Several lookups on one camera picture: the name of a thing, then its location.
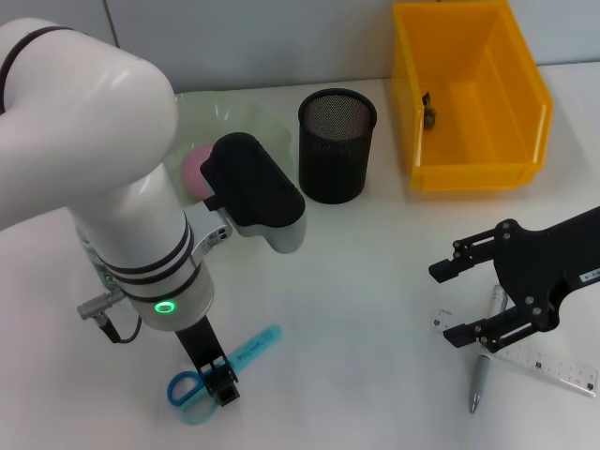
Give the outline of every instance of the white wall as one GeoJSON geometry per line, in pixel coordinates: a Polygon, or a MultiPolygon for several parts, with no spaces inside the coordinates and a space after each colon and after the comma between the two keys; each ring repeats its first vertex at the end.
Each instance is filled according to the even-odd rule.
{"type": "MultiPolygon", "coordinates": [[[[121,46],[156,64],[180,92],[388,76],[392,3],[108,0],[121,46]]],[[[538,64],[600,59],[600,0],[510,3],[538,64]]],[[[102,0],[0,5],[2,22],[22,16],[112,41],[102,0]]]]}

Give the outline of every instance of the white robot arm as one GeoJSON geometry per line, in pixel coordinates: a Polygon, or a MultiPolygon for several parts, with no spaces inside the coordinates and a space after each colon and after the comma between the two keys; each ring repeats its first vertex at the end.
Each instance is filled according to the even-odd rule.
{"type": "MultiPolygon", "coordinates": [[[[142,320],[176,332],[201,376],[211,365],[212,378],[203,379],[221,404],[237,398],[235,374],[205,319],[214,286],[202,252],[193,254],[204,237],[194,240],[193,222],[218,213],[201,205],[186,214],[162,165],[177,128],[166,77],[139,57],[37,19],[0,26],[0,64],[0,231],[66,206],[142,320]],[[221,356],[222,368],[213,364],[221,356]]],[[[243,144],[240,139],[234,144],[243,144]]],[[[228,204],[240,218],[254,218],[219,178],[219,164],[231,159],[227,145],[231,140],[221,145],[221,160],[211,157],[210,173],[221,188],[211,209],[228,204]]],[[[295,190],[280,178],[277,183],[295,190]]],[[[294,251],[302,242],[304,201],[295,194],[301,208],[291,227],[266,227],[292,239],[281,249],[273,242],[282,239],[271,239],[278,251],[294,251]]],[[[239,225],[248,234],[256,227],[268,234],[260,221],[239,225]]]]}

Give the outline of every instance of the white tabletop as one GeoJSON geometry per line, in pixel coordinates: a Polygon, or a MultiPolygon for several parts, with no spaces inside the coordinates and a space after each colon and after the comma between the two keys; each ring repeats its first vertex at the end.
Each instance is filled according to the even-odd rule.
{"type": "MultiPolygon", "coordinates": [[[[232,237],[207,257],[209,319],[226,352],[278,323],[282,340],[240,374],[241,398],[199,427],[165,391],[182,366],[173,333],[145,326],[113,345],[75,307],[101,292],[68,214],[0,233],[0,448],[398,449],[596,448],[600,400],[503,367],[468,412],[470,352],[431,332],[439,306],[483,317],[496,279],[482,264],[443,285],[428,266],[451,243],[515,218],[540,229],[600,204],[600,64],[544,67],[555,110],[546,168],[518,191],[423,197],[398,169],[387,82],[344,82],[375,104],[364,192],[347,204],[307,201],[305,244],[279,255],[232,237]]],[[[324,85],[243,91],[293,134],[297,108],[324,85]]],[[[530,338],[600,368],[600,285],[563,303],[561,325],[530,338]]],[[[132,330],[129,305],[110,311],[132,330]]]]}

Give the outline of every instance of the clear ruler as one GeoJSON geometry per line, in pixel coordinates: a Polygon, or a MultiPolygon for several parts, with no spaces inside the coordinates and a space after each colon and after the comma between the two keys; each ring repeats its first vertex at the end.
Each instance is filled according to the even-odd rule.
{"type": "MultiPolygon", "coordinates": [[[[444,308],[440,308],[431,321],[437,333],[463,323],[452,311],[444,308]]],[[[556,384],[589,398],[596,397],[598,371],[593,367],[561,359],[522,342],[496,353],[488,352],[479,344],[475,345],[492,360],[502,361],[546,383],[556,384]]]]}

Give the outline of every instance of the blue scissors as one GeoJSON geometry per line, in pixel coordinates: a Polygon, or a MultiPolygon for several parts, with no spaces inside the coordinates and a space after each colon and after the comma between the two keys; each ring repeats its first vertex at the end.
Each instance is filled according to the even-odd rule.
{"type": "MultiPolygon", "coordinates": [[[[258,335],[249,340],[242,347],[228,355],[232,369],[238,373],[248,364],[254,361],[257,356],[269,349],[273,344],[281,339],[281,327],[271,325],[261,331],[258,335]]],[[[217,403],[210,397],[198,372],[185,371],[172,377],[167,386],[167,398],[169,402],[181,409],[182,420],[189,425],[200,425],[210,419],[217,410],[217,403]],[[183,396],[175,398],[173,391],[175,386],[181,381],[190,379],[195,382],[195,386],[188,390],[183,396]],[[209,400],[209,409],[205,414],[191,414],[188,411],[204,399],[209,400]]]]}

